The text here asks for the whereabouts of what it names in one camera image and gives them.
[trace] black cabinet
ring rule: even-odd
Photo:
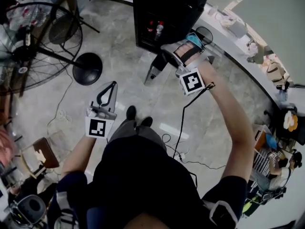
[[[133,0],[137,46],[158,53],[161,45],[184,39],[205,3],[206,0]],[[156,38],[156,27],[161,21],[163,30]]]

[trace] black shirt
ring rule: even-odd
[[[93,182],[74,184],[75,180],[84,183],[83,178],[76,178],[81,175],[69,174],[58,185],[58,191],[68,192],[68,201],[78,214],[80,228],[121,229],[143,212],[156,216],[171,229],[215,227],[188,170],[144,137],[135,135],[112,141],[96,167]],[[239,219],[245,191],[244,179],[226,177],[204,200],[226,201]],[[49,210],[51,228],[50,219],[56,217],[52,210],[58,209],[51,206]],[[223,213],[219,217],[228,218]]]

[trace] white counter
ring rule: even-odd
[[[244,57],[244,52],[247,51],[246,44],[250,40],[249,37],[245,35],[240,39],[236,38],[229,31],[224,29],[219,20],[216,19],[218,17],[221,18],[221,15],[210,16],[208,15],[209,10],[210,6],[206,4],[204,12],[194,25],[193,29],[196,29],[199,26],[204,26],[209,29],[213,35],[213,42],[239,62],[259,82],[275,103],[280,106],[280,102],[276,97],[278,92],[276,87],[267,79],[267,76],[256,63],[249,63],[246,60],[246,57]]]

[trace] bottle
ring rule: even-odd
[[[159,40],[161,34],[162,34],[162,30],[164,28],[164,22],[163,21],[160,21],[158,26],[157,26],[157,29],[156,29],[156,36],[155,36],[155,41]]]
[[[149,22],[149,25],[147,26],[147,35],[148,37],[153,37],[153,21]]]

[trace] foot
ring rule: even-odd
[[[141,123],[141,125],[148,126],[148,127],[151,127],[152,124],[153,124],[153,118],[151,118],[150,116],[146,117]]]
[[[126,119],[127,120],[135,120],[135,116],[137,114],[137,111],[135,109],[135,106],[131,105],[126,112]]]

